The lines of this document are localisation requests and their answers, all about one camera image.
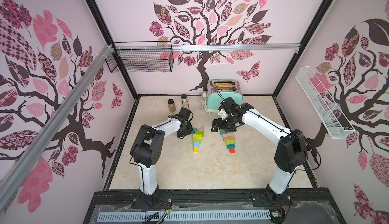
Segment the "green block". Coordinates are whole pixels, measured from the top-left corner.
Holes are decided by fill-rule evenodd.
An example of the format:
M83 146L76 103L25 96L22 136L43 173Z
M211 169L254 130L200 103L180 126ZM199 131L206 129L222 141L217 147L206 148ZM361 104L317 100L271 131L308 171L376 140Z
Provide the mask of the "green block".
M193 141L193 143L199 143L200 144L202 140L201 139L193 139L192 141Z
M204 132L199 130L196 130L194 134L204 136Z
M236 144L236 141L234 139L232 140L226 140L225 141L226 145L235 145Z

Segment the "yellow rectangular block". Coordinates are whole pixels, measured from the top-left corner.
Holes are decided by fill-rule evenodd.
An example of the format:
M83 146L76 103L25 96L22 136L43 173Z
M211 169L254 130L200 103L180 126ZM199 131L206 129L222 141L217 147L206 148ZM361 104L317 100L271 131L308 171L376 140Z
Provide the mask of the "yellow rectangular block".
M199 140L202 140L203 136L202 135L199 135L199 134L194 134L193 135L193 139L199 139Z

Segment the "natural wood plank block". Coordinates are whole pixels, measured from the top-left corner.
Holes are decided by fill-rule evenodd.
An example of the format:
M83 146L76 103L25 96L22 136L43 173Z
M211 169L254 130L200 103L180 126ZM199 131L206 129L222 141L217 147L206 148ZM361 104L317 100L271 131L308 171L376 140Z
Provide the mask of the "natural wood plank block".
M235 140L235 137L233 136L233 135L230 135L230 136L228 136L228 135L223 135L223 140L224 141L228 141L228 140Z

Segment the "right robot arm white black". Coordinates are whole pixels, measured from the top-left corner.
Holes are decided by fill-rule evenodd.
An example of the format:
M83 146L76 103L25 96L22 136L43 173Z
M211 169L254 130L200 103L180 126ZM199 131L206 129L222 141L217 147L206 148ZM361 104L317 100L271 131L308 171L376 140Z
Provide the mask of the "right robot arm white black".
M223 130L236 132L239 126L247 125L268 138L276 147L276 169L266 186L269 201L278 201L287 191L295 171L308 156L304 134L291 130L265 117L248 103L237 104L231 97L223 99L218 109L218 119L212 122L212 132Z

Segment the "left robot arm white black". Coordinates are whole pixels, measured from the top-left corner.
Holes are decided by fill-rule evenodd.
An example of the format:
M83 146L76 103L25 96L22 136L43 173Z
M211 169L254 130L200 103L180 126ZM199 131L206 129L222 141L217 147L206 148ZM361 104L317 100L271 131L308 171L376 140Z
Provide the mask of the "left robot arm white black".
M142 194L151 197L157 192L155 165L161 156L164 139L174 133L180 139L192 134L192 118L193 113L187 108L182 108L178 114L169 116L162 123L141 126L130 154L133 163L139 169L141 180L139 189Z

